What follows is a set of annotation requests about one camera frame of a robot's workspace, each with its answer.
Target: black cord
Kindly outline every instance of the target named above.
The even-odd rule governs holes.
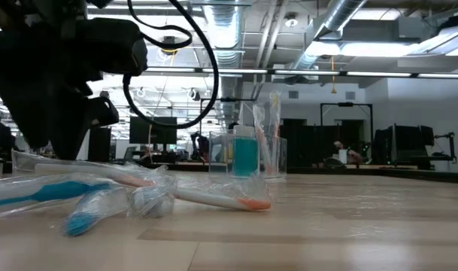
[[[379,20],[382,20],[382,18],[384,17],[384,15],[386,15],[389,11],[391,11],[391,10],[393,10],[393,9],[394,9],[394,10],[397,10],[397,11],[399,12],[399,14],[401,14],[401,16],[404,16],[404,15],[402,14],[402,12],[401,12],[398,8],[389,8],[386,12],[384,12],[384,13],[382,14],[382,16],[379,18]]]
[[[140,18],[138,18],[137,14],[135,13],[135,10],[133,9],[133,3],[132,3],[132,0],[127,0],[127,5],[129,6],[129,11],[130,11],[130,14],[132,15],[133,19],[135,19],[137,22],[141,23],[142,25],[144,26],[148,26],[150,27],[151,29],[157,29],[157,30],[175,30],[175,31],[179,31],[181,33],[184,33],[188,39],[185,40],[185,41],[182,41],[182,42],[179,42],[179,43],[176,43],[176,44],[164,44],[163,42],[160,42],[160,41],[157,41],[145,34],[142,33],[142,35],[144,36],[144,38],[146,40],[148,40],[151,44],[153,45],[156,45],[157,47],[160,47],[162,49],[167,49],[167,50],[177,50],[177,49],[181,49],[183,47],[187,47],[189,46],[191,43],[192,43],[192,33],[190,33],[189,30],[187,29],[183,29],[179,26],[173,26],[173,25],[168,25],[168,26],[152,26],[148,23],[145,23],[143,20],[140,20]],[[184,12],[187,14],[187,16],[190,16],[184,8],[182,8],[184,10]]]
[[[191,126],[195,126],[197,123],[199,123],[205,116],[207,116],[207,114],[211,111],[212,107],[215,105],[215,102],[217,101],[218,91],[219,91],[219,67],[217,65],[217,60],[215,58],[214,51],[212,50],[212,46],[208,42],[207,37],[205,37],[204,32],[200,29],[200,27],[197,25],[197,23],[193,20],[193,18],[187,13],[187,11],[184,9],[184,7],[177,0],[169,0],[169,1],[170,1],[170,3],[172,5],[174,5],[175,8],[177,8],[177,10],[182,14],[182,16],[184,16],[185,20],[187,20],[187,22],[193,27],[193,30],[195,30],[195,32],[197,33],[197,35],[200,38],[200,41],[203,43],[205,49],[207,50],[208,57],[209,57],[209,59],[211,61],[211,64],[212,64],[212,69],[214,70],[214,89],[212,91],[212,97],[211,97],[210,101],[209,101],[207,107],[200,113],[200,115],[198,117],[196,117],[195,120],[191,120],[188,123],[184,123],[184,124],[176,124],[176,125],[174,125],[174,124],[167,124],[167,123],[158,123],[155,120],[152,120],[149,117],[145,116],[145,114],[143,114],[140,110],[138,110],[137,105],[135,105],[135,103],[133,102],[132,97],[130,96],[130,88],[129,88],[129,86],[130,86],[130,80],[132,79],[131,75],[124,75],[123,76],[123,93],[125,94],[125,98],[126,98],[127,102],[129,103],[130,109],[132,109],[133,112],[135,114],[137,114],[137,116],[139,116],[142,120],[145,120],[146,122],[148,122],[149,124],[152,124],[153,126],[158,126],[158,127],[162,127],[162,128],[186,129],[186,128],[189,128]],[[131,5],[132,0],[128,0],[128,3],[129,3],[129,8],[130,8],[132,6]],[[188,31],[186,29],[183,29],[183,31],[181,31],[181,32],[187,33]],[[166,46],[167,44],[163,44],[163,43],[159,43],[159,44],[161,45],[161,46],[159,46],[161,48],[170,49],[169,47]]]
[[[444,150],[441,148],[441,146],[438,144],[438,142],[435,140],[434,143],[436,143],[436,145],[438,146],[438,148],[441,150],[441,153],[443,154],[443,153],[444,153]]]

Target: air duct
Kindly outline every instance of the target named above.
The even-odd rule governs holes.
[[[208,36],[213,47],[217,49],[235,49],[241,37],[242,9],[236,6],[204,6],[205,18],[208,21]],[[220,68],[239,68],[241,54],[232,51],[216,51],[215,57]],[[242,78],[221,76],[218,98],[242,97]],[[215,106],[217,118],[229,125],[238,119],[241,103],[218,103]]]
[[[337,32],[336,35],[328,35],[333,39],[334,36],[341,37],[342,29],[349,23],[356,12],[367,2],[367,0],[331,0],[327,12],[314,20],[311,20],[306,32],[306,46],[311,45],[315,38]],[[317,60],[315,55],[308,54],[307,50],[290,66],[291,69],[310,69]],[[292,76],[286,78],[284,82],[289,85],[298,83],[300,77]]]
[[[182,6],[192,17],[204,17],[204,11],[200,7],[193,7],[183,3]],[[136,5],[134,3],[135,12],[138,16],[180,16],[180,12],[176,7],[167,4],[156,3],[151,5]],[[130,16],[129,9],[126,8],[126,4],[122,5],[108,5],[106,8],[95,8],[88,7],[88,14],[92,15],[126,15]]]

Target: plastic packaging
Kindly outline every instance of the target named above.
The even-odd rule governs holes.
[[[0,217],[118,186],[96,175],[71,173],[0,180]]]
[[[66,236],[79,236],[104,218],[126,212],[129,208],[127,189],[115,187],[85,195],[62,224]]]
[[[169,187],[140,187],[130,196],[129,216],[158,218],[173,209],[174,197]]]
[[[176,198],[210,206],[259,211],[271,208],[271,200],[263,178],[229,178],[223,184],[179,182]]]
[[[35,172],[46,175],[83,172],[104,176],[130,187],[161,185],[165,182],[166,166],[151,170],[135,164],[120,166],[85,161],[54,160],[18,151],[12,151],[12,157],[13,170],[16,173]]]
[[[120,184],[129,185],[130,187],[163,187],[163,189],[166,189],[166,193],[173,193],[173,196],[177,199],[203,203],[211,206],[220,206],[242,210],[268,209],[271,206],[270,200],[267,200],[268,197],[265,188],[265,181],[258,175],[252,175],[249,178],[240,179],[227,177],[227,180],[224,181],[224,183],[230,184],[231,187],[239,188],[238,190],[235,190],[238,192],[234,196],[227,196],[225,193],[222,193],[222,190],[220,190],[219,193],[208,193],[206,189],[193,190],[187,189],[190,187],[177,187],[177,185],[174,185],[176,180],[173,177],[165,174],[165,167],[162,167],[161,169],[150,170],[135,165],[115,166],[88,162],[81,163],[50,160],[46,158],[38,159],[37,156],[23,155],[20,153],[17,154],[17,157],[19,160],[23,160],[25,164],[29,164],[30,166],[28,168],[31,168],[32,170],[35,170],[36,173],[41,174],[46,174],[49,172],[70,171],[91,172],[108,178],[115,177],[114,181]],[[147,191],[150,191],[150,189],[147,188],[146,190],[140,190],[135,195],[143,192],[149,193]],[[136,215],[138,217],[145,216],[148,212],[146,210],[150,211],[151,196],[142,196],[142,198],[145,199],[147,204],[136,205],[135,210],[133,210],[133,214],[138,214]]]
[[[268,149],[267,138],[264,133],[263,121],[265,119],[265,109],[261,105],[253,105],[253,122],[256,128],[257,140],[259,141],[260,150],[262,151],[262,159],[264,162],[265,171],[268,174],[273,174],[271,166],[271,154]]]
[[[271,103],[271,117],[268,123],[268,134],[273,138],[279,137],[279,128],[281,125],[281,92],[274,90],[269,94]],[[272,153],[271,153],[271,167],[273,173],[278,172],[278,152],[279,142],[278,140],[272,141]]]

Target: wooden table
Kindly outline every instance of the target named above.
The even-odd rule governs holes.
[[[172,172],[181,181],[207,174]],[[458,271],[458,184],[346,175],[270,180],[267,212],[177,201],[66,238],[73,205],[0,220],[0,271]]]

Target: ceiling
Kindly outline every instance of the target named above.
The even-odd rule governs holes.
[[[134,3],[146,3],[152,5],[153,1],[133,0]],[[242,54],[242,67],[253,68],[261,43],[262,29],[266,23],[270,0],[250,0],[251,5],[244,9],[244,21],[242,26],[241,44],[238,51]],[[327,0],[299,1],[292,0],[287,5],[287,13],[294,13],[298,21],[294,27],[282,24],[274,50],[272,50],[268,67],[274,64],[287,64],[293,62],[305,50],[304,34],[311,19],[323,14],[328,5]],[[369,0],[364,7],[357,12],[353,20],[397,20],[399,17],[420,18],[428,14],[438,14],[458,8],[457,0],[434,0],[434,1],[400,1],[400,0]],[[89,18],[93,17],[115,17],[131,20],[127,15],[107,15],[100,14],[96,9],[90,9]],[[140,19],[153,25],[175,24],[186,29],[190,26],[183,17],[151,17],[139,16]],[[202,31],[208,31],[206,20],[201,17],[196,18],[196,22]],[[141,27],[141,30],[147,35],[162,39],[163,36],[179,34],[176,32],[162,32]],[[210,66],[208,55],[203,49],[200,40],[194,35],[193,44],[190,47],[179,50],[172,56],[166,56],[160,52],[160,49],[151,44],[147,45],[148,65],[149,66]],[[331,58],[320,57],[315,64],[318,69],[336,69],[336,70],[355,70],[355,71],[391,71],[391,72],[452,72],[458,69],[457,57],[433,56],[433,57],[364,57],[364,56],[334,56]],[[195,90],[202,98],[209,98],[212,90],[213,79],[200,77],[166,77],[166,76],[140,76],[132,79],[131,91],[135,102],[141,106],[146,114],[156,116],[176,116],[179,122],[183,123],[186,119],[193,119],[199,114],[200,102],[195,102],[189,97],[189,93]],[[252,82],[252,76],[244,76],[244,81]],[[312,84],[324,85],[331,83],[331,77],[318,78],[312,81]],[[366,87],[368,81],[363,78],[338,78],[337,84],[359,84],[358,87]],[[114,125],[113,131],[120,131],[117,136],[120,138],[127,137],[128,118],[130,112],[128,104],[122,92],[122,78],[119,75],[105,75],[103,81],[90,82],[89,84],[94,96],[98,96],[101,91],[108,91],[113,103],[117,106],[122,123]],[[243,97],[250,97],[252,89],[244,87]],[[218,131],[220,125],[216,125],[216,112],[212,111],[204,119],[202,130]],[[199,127],[193,127],[180,134],[184,137],[198,130]]]

